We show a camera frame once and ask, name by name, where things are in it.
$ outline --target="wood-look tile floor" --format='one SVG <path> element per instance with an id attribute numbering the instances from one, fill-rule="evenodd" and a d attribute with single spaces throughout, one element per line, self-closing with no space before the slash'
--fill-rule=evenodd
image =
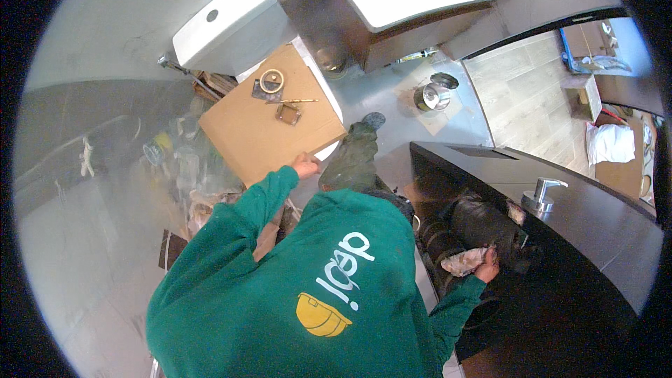
<path id="1" fill-rule="evenodd" d="M 558 31 L 505 45 L 463 61 L 481 100 L 495 146 L 512 147 L 595 178 L 585 122 L 570 117 L 560 89 L 570 76 Z"/>

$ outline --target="person's right arm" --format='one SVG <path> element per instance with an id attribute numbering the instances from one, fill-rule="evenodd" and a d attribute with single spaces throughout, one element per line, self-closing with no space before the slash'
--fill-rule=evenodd
<path id="1" fill-rule="evenodd" d="M 257 268 L 257 237 L 298 181 L 319 171 L 319 161 L 298 155 L 292 166 L 270 172 L 233 205 L 217 203 L 208 222 L 184 248 L 156 288 L 150 311 L 168 306 L 213 274 L 235 280 Z"/>

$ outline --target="green hoodie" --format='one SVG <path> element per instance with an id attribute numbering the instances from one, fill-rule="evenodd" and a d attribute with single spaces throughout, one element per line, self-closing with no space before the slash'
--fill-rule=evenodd
<path id="1" fill-rule="evenodd" d="M 413 231 L 390 202 L 320 192 L 258 263 L 256 239 L 298 183 L 289 166 L 219 203 L 156 289 L 147 343 L 169 377 L 434 377 L 485 284 L 427 316 Z"/>

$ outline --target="yellow hard hat logo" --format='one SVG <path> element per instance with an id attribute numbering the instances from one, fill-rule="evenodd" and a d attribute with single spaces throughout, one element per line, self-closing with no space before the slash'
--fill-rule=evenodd
<path id="1" fill-rule="evenodd" d="M 296 316 L 306 330 L 315 336 L 338 336 L 345 327 L 352 324 L 338 309 L 305 292 L 298 294 Z"/>

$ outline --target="shoe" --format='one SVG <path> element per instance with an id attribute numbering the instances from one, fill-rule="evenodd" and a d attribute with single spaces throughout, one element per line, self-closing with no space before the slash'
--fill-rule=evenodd
<path id="1" fill-rule="evenodd" d="M 364 116 L 362 122 L 373 127 L 373 130 L 377 131 L 383 124 L 385 124 L 385 116 L 382 113 L 368 113 Z"/>

